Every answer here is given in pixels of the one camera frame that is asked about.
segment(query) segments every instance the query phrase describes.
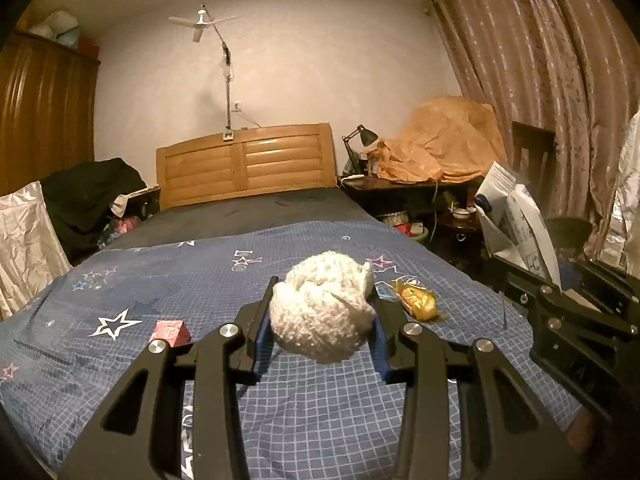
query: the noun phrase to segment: yellow food wrapper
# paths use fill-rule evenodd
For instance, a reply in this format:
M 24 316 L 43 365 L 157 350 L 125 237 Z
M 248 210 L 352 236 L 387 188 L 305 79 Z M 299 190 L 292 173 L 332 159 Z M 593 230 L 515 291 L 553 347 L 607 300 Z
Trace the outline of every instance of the yellow food wrapper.
M 440 316 L 436 310 L 436 297 L 432 290 L 398 280 L 392 280 L 389 285 L 393 287 L 407 312 L 416 321 L 428 321 Z

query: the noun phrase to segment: blue bed sheet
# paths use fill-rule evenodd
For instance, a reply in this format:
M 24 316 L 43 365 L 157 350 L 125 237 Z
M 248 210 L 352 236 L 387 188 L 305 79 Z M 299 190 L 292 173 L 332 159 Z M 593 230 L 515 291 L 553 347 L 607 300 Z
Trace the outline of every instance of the blue bed sheet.
M 379 294 L 388 280 L 436 291 L 444 320 L 428 327 L 471 343 L 485 336 L 510 359 L 564 429 L 578 402 L 528 357 L 527 321 L 479 283 L 376 221 L 301 222 L 260 232 L 95 254 L 0 323 L 0 402 L 21 437 L 60 468 L 78 434 L 158 319 L 184 320 L 192 340 L 258 300 L 270 276 L 284 277 L 312 254 L 334 250 L 372 263 Z M 239 392 L 253 479 L 386 479 L 398 446 L 404 388 L 386 386 L 369 351 L 319 365 L 274 349 L 262 382 Z M 192 478 L 191 399 L 183 417 L 184 478 Z M 460 418 L 449 385 L 450 476 L 460 472 Z M 100 467 L 108 467 L 105 460 Z

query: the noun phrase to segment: ceiling fan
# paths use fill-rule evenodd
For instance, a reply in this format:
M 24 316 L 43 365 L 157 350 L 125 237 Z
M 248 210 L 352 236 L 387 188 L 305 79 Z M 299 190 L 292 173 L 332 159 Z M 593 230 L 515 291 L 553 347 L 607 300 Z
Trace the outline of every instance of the ceiling fan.
M 197 22 L 192 22 L 191 20 L 188 20 L 186 18 L 177 18 L 176 16 L 169 17 L 169 21 L 172 23 L 175 23 L 176 25 L 182 25 L 183 27 L 193 28 L 194 29 L 193 41 L 195 41 L 195 43 L 200 43 L 200 38 L 202 37 L 202 33 L 207 27 L 213 26 L 217 30 L 216 25 L 218 23 L 226 22 L 227 20 L 233 20 L 237 18 L 237 16 L 229 16 L 228 18 L 220 18 L 219 20 L 214 20 L 209 14 L 209 12 L 207 11 L 207 8 L 204 6 L 204 4 L 202 4 L 201 7 L 202 8 L 198 11 Z M 209 22 L 206 22 L 204 20 L 205 15 L 210 19 Z
M 208 22 L 205 21 L 204 16 L 207 16 L 209 19 Z M 169 21 L 175 23 L 176 25 L 182 25 L 183 27 L 191 27 L 194 29 L 193 31 L 193 41 L 195 43 L 200 43 L 200 38 L 202 37 L 203 31 L 208 27 L 213 27 L 213 30 L 216 31 L 216 34 L 220 38 L 220 43 L 222 44 L 222 54 L 223 54 L 223 63 L 222 63 L 222 72 L 225 76 L 225 87 L 226 87 L 226 131 L 222 135 L 222 140 L 234 140 L 234 131 L 231 129 L 231 101 L 230 101 L 230 83 L 231 83 L 231 51 L 228 46 L 226 46 L 225 40 L 222 39 L 220 35 L 220 31 L 216 27 L 216 25 L 220 22 L 226 22 L 226 20 L 232 20 L 237 18 L 237 16 L 230 16 L 228 18 L 221 18 L 219 20 L 214 20 L 213 16 L 209 14 L 209 10 L 207 6 L 203 3 L 200 6 L 200 10 L 198 11 L 198 21 L 192 22 L 190 20 L 186 20 L 184 18 L 176 18 L 175 16 L 171 16 Z

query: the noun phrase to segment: desk lamp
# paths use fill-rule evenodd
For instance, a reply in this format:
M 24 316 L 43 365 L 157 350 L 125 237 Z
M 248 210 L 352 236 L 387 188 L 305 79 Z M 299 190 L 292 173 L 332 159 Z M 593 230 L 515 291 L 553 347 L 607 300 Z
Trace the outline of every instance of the desk lamp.
M 360 173 L 360 156 L 356 155 L 351 146 L 349 145 L 349 141 L 356 136 L 356 134 L 360 134 L 360 140 L 363 146 L 370 146 L 378 139 L 378 136 L 373 133 L 371 130 L 367 130 L 362 124 L 359 124 L 358 127 L 353 130 L 349 135 L 342 136 L 342 140 L 344 141 L 344 147 L 347 149 L 347 155 L 349 155 L 349 161 L 351 163 L 351 169 L 348 170 L 345 168 L 342 171 L 343 176 L 349 176 L 352 174 Z

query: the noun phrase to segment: wooden wardrobe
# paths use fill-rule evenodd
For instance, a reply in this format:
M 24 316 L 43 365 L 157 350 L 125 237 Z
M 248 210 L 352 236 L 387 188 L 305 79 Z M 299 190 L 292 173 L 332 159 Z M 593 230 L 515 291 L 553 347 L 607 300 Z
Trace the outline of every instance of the wooden wardrobe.
M 94 160 L 100 62 L 28 32 L 0 51 L 0 196 Z

